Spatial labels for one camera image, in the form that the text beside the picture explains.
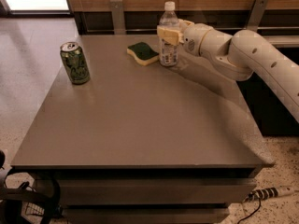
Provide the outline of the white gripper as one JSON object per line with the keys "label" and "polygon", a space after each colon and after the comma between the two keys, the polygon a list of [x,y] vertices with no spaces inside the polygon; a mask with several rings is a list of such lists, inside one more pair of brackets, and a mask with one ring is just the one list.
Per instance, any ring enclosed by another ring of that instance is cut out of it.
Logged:
{"label": "white gripper", "polygon": [[203,23],[193,24],[192,21],[179,19],[179,29],[158,26],[157,35],[170,45],[183,43],[184,50],[198,57],[209,57],[210,52],[204,47],[206,35],[212,30],[211,26]]}

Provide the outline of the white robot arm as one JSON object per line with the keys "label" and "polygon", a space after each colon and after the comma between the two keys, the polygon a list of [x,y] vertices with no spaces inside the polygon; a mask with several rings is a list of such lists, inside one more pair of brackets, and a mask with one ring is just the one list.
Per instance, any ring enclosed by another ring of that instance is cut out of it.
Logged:
{"label": "white robot arm", "polygon": [[245,81],[257,74],[299,121],[299,65],[261,35],[241,30],[234,35],[203,23],[181,20],[178,26],[157,27],[157,35],[171,45],[207,59],[224,76]]}

